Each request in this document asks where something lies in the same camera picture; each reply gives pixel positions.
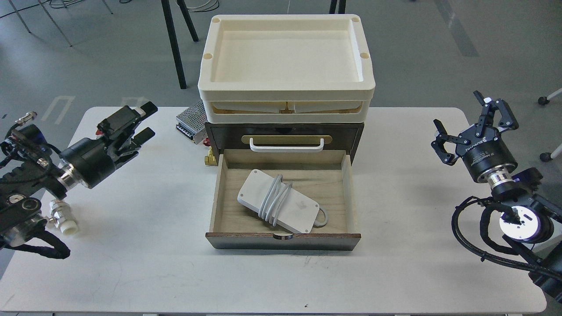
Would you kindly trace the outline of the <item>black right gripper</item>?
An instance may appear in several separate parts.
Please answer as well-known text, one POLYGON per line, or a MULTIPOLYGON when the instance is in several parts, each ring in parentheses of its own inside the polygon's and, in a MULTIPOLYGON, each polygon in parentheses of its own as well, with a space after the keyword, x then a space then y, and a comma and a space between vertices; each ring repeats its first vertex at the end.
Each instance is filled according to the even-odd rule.
POLYGON ((518 163, 503 142, 501 133, 506 130, 516 130, 519 124, 504 100, 484 98, 477 90, 473 94, 482 106, 478 122, 463 130, 459 136, 452 136, 447 134, 440 120, 434 119, 437 134, 431 146, 441 162, 446 165, 454 165, 458 156, 461 157, 472 180, 476 183, 484 183, 486 180, 482 174, 487 170, 501 165, 506 166, 508 172, 513 172, 517 168, 518 163), (496 128, 493 123, 497 111, 501 119, 496 128), (446 151, 444 148, 446 142, 457 144, 455 152, 458 156, 446 151))

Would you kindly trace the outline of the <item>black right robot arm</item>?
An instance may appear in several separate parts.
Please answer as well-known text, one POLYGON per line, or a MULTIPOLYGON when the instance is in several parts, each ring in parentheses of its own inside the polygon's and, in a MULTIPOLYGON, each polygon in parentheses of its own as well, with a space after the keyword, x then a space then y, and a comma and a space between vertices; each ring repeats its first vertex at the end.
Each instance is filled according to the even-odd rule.
POLYGON ((454 165, 461 159, 474 182, 490 185, 490 197, 471 196, 456 206, 452 232, 480 260, 527 271, 536 286, 560 302, 561 245, 545 258, 534 254, 527 245, 546 242, 553 236, 553 222, 561 222, 561 208, 537 194, 542 174, 536 168, 515 173, 518 164, 501 138, 503 132, 519 127, 508 103, 484 97, 479 91, 474 91, 474 96, 482 107, 479 120, 457 136, 448 134, 442 122, 434 120, 437 132, 431 146, 441 162, 454 165), (472 204, 483 207, 479 222, 483 242, 497 252, 521 256, 524 262, 486 252, 463 236, 458 218, 472 204))

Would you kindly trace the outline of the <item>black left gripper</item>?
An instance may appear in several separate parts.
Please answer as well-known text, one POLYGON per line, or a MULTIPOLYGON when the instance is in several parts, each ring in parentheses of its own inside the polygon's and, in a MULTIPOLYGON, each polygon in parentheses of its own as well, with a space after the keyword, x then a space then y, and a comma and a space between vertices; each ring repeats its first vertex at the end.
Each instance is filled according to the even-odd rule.
POLYGON ((93 188, 136 157, 142 145, 155 136, 148 127, 132 135, 143 120, 157 111, 152 102, 137 108, 125 105, 97 125, 97 139, 83 138, 59 157, 73 167, 84 186, 93 188))

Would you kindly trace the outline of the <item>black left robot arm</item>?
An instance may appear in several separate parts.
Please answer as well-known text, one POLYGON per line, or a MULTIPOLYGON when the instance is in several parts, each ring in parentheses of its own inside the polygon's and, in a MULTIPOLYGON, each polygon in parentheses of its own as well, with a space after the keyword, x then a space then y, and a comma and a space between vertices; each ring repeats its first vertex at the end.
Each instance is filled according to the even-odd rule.
POLYGON ((1 142, 1 166, 20 166, 1 178, 1 247, 65 259, 70 249, 46 230, 51 222, 63 233, 76 224, 63 210, 63 199, 77 184, 93 188, 138 155, 155 132, 135 134, 137 126, 157 112, 152 102, 123 106, 97 125, 96 138, 83 138, 65 150, 49 144, 34 124, 36 112, 16 120, 1 142))

